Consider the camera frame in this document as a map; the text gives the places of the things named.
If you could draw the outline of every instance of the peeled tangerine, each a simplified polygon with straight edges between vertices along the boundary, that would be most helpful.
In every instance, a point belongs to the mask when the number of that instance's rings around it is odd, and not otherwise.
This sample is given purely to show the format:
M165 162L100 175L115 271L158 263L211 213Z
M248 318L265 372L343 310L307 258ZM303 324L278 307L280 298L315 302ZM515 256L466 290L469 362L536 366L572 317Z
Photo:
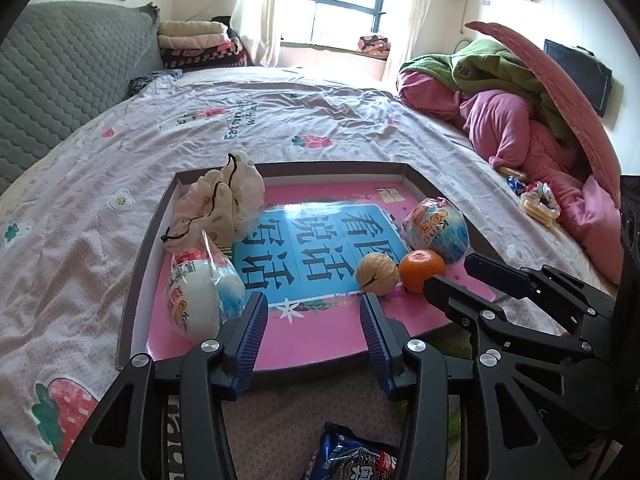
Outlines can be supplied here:
M398 269L402 284L407 290L421 293L425 280L436 274L444 276L447 266L438 253L421 249L407 254L400 262Z
M356 267L356 281L364 292L384 296L396 288L398 268L386 254L369 253Z

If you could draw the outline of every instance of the green blanket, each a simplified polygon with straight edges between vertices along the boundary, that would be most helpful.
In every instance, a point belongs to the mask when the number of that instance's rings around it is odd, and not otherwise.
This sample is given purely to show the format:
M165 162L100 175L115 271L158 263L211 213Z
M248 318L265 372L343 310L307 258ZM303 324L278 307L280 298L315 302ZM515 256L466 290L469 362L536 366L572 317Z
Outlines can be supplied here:
M450 56L426 54L402 65L400 72L427 73L451 91L471 97L485 90L500 89L533 104L556 139L575 142L574 133L562 118L544 85L523 62L493 40L475 40Z

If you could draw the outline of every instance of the orange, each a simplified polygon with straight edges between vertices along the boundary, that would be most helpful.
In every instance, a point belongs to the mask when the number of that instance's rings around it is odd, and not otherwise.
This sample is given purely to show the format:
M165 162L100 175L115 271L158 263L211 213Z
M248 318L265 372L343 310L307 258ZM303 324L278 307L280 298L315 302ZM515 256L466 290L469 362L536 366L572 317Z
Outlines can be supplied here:
M402 284L411 292L421 293L425 280L436 274L444 276L447 267L438 253L421 249L407 254L398 270Z

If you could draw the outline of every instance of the pink quilt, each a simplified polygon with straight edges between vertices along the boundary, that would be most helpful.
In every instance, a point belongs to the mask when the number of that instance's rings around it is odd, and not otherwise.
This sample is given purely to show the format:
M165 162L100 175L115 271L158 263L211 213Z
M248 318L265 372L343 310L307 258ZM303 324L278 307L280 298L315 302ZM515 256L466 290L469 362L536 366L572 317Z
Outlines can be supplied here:
M423 73L401 75L399 94L408 105L464 129L474 149L495 169L520 168L531 180L552 185L562 208L561 224L581 244L595 267L613 283L620 282L620 163L596 112L566 72L527 38L498 23L466 26L493 36L518 56L542 82L589 159L593 174L580 182L569 173L574 150L563 148L548 128L532 120L525 100L502 91L480 92L460 101L440 82Z

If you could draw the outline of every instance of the headboard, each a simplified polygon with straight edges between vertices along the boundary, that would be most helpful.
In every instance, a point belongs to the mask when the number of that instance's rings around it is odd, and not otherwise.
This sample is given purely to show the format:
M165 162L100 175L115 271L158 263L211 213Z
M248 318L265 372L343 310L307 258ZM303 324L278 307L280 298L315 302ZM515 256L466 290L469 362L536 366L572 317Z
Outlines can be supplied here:
M76 129L160 70L158 9L28 5L0 45L0 193Z

